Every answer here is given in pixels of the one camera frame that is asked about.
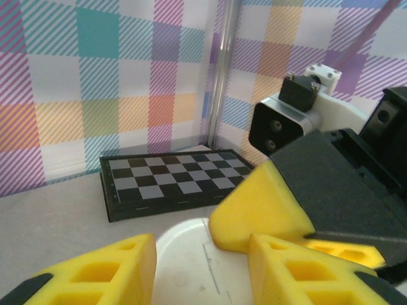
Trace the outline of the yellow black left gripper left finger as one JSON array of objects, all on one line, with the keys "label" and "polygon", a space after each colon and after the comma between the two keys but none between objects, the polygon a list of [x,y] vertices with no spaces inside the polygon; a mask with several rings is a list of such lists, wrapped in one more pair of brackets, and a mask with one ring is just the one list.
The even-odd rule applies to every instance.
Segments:
[{"label": "yellow black left gripper left finger", "polygon": [[37,272],[0,305],[151,305],[156,241],[140,234]]}]

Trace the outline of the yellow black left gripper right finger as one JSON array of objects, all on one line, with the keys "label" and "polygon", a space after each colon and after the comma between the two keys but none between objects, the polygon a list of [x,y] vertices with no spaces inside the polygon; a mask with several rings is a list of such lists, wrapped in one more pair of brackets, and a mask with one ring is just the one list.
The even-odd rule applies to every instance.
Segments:
[{"label": "yellow black left gripper right finger", "polygon": [[247,253],[254,305],[407,305],[366,266],[264,234]]}]

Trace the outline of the white round earbud case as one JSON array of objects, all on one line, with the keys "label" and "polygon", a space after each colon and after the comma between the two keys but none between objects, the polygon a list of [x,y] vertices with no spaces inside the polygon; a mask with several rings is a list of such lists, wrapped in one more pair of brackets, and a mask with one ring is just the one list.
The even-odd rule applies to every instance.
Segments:
[{"label": "white round earbud case", "polygon": [[218,249],[208,221],[186,220],[159,237],[151,305],[254,305],[247,256]]}]

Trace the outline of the black grey chessboard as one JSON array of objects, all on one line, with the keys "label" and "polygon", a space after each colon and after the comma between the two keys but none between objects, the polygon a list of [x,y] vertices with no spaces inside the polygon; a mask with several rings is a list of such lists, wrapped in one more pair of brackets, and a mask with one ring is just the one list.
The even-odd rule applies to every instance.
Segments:
[{"label": "black grey chessboard", "polygon": [[219,204],[253,170],[232,149],[103,156],[109,222]]}]

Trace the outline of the aluminium frame post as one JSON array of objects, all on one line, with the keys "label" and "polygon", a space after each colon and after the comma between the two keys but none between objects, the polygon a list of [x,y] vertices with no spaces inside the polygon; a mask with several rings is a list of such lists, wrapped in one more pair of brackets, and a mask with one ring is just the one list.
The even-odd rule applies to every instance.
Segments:
[{"label": "aluminium frame post", "polygon": [[210,73],[205,130],[205,144],[211,149],[216,147],[221,123],[241,5],[242,0],[218,0],[217,2],[215,31],[210,51],[210,64],[213,69]]}]

